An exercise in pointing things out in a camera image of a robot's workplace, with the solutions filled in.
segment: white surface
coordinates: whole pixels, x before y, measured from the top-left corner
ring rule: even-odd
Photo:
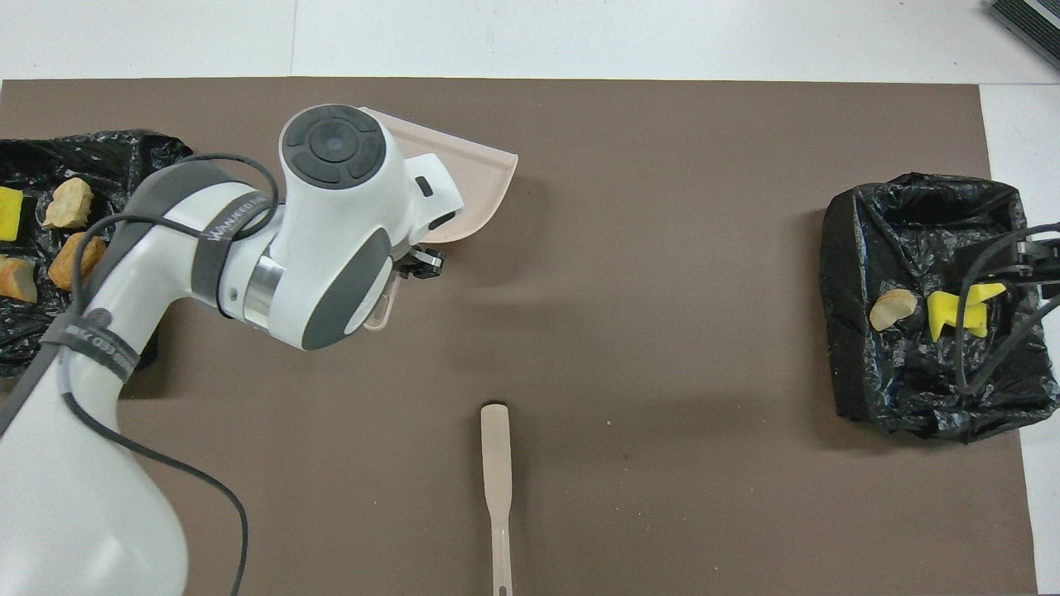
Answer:
[[[296,0],[4,0],[0,78],[283,76]]]
[[[1020,189],[1029,225],[1060,222],[1060,86],[980,89],[991,176]],[[1043,319],[1054,364],[1060,317]],[[1020,431],[1038,591],[1060,593],[1060,416]]]
[[[979,0],[300,0],[292,74],[1057,83]]]

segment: gray strap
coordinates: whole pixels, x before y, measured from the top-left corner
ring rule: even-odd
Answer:
[[[66,346],[107,367],[125,383],[140,354],[111,331],[73,313],[63,313],[40,338],[42,344]]]
[[[195,261],[192,263],[192,293],[202,301],[217,306],[217,311],[227,318],[231,317],[220,309],[218,294],[220,274],[225,270],[232,239],[268,209],[268,197],[258,191],[249,192],[229,203],[199,234]]]

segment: bread piece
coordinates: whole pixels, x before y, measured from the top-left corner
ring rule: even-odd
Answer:
[[[52,193],[52,201],[45,212],[45,227],[84,228],[88,225],[92,196],[92,189],[81,178],[70,178],[63,182]]]
[[[33,261],[0,257],[0,295],[23,302],[37,303],[37,286],[33,283]]]
[[[917,310],[917,297],[908,290],[896,288],[885,293],[872,305],[868,321],[872,329],[883,331],[912,315]]]
[[[72,287],[73,253],[84,235],[85,232],[77,232],[67,239],[66,244],[63,245],[63,249],[59,250],[58,257],[52,262],[52,266],[48,267],[48,277],[55,282],[55,285],[67,292],[70,292]],[[99,236],[93,236],[92,240],[88,241],[88,246],[85,247],[85,256],[81,260],[81,280],[83,282],[88,279],[89,274],[92,273],[100,259],[103,259],[103,252],[106,249],[106,243]]]

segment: black control button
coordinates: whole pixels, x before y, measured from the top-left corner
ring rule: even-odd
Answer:
[[[420,185],[420,192],[423,193],[423,196],[434,196],[435,189],[430,188],[430,182],[428,182],[426,178],[423,176],[417,176],[416,183]]]
[[[311,154],[298,154],[294,159],[292,159],[292,161],[299,172],[305,174],[314,180],[329,185],[337,183],[339,180],[338,168],[323,163],[320,160],[315,159]]]
[[[310,127],[316,124],[320,120],[319,112],[317,110],[311,110],[302,116],[299,116],[287,126],[287,134],[285,135],[284,144],[288,147],[298,146],[305,142],[305,133],[310,130]]]
[[[360,151],[346,164],[346,171],[356,179],[364,178],[383,162],[384,145],[382,133],[370,133],[360,137]]]
[[[329,113],[332,118],[340,118],[353,124],[361,133],[370,133],[379,129],[379,123],[374,118],[350,106],[331,106]]]
[[[457,212],[456,211],[449,211],[448,213],[442,215],[441,217],[435,220],[429,225],[427,225],[427,229],[428,230],[432,230],[432,229],[437,228],[438,226],[441,226],[445,222],[448,222],[449,220],[452,220],[453,217],[456,217],[456,216],[457,216]]]
[[[360,145],[357,132],[341,120],[331,120],[318,124],[310,133],[310,150],[313,155],[339,163],[353,157]]]

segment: dustpan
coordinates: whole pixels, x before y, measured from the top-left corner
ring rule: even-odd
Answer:
[[[488,145],[413,124],[363,107],[383,123],[406,158],[432,153],[442,160],[460,189],[464,210],[444,226],[431,230],[425,244],[454,242],[475,233],[497,211],[515,173],[518,156]]]

